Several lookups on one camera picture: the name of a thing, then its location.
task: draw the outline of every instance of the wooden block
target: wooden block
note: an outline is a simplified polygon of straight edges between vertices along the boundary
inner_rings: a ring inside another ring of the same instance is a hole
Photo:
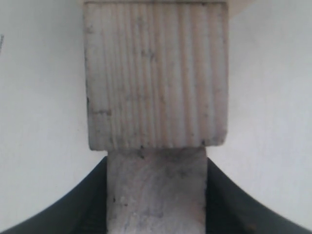
[[[108,234],[205,234],[205,148],[109,152]]]
[[[92,150],[222,144],[226,3],[86,3]]]

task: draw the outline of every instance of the white background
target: white background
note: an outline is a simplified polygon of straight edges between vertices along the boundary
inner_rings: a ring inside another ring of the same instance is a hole
[[[312,229],[311,0],[256,0],[230,21],[230,116],[209,156],[246,192]],[[0,231],[75,187],[87,143],[82,11],[1,0]]]

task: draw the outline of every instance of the black curved object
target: black curved object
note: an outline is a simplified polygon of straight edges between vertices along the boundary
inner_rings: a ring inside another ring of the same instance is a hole
[[[272,212],[208,163],[207,234],[312,234]],[[69,194],[2,234],[105,234],[106,158]]]

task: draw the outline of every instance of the wood grain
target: wood grain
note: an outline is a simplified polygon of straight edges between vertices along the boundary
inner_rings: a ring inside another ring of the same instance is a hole
[[[109,234],[205,234],[205,148],[109,152]]]
[[[88,3],[84,18],[91,149],[224,142],[225,3]]]

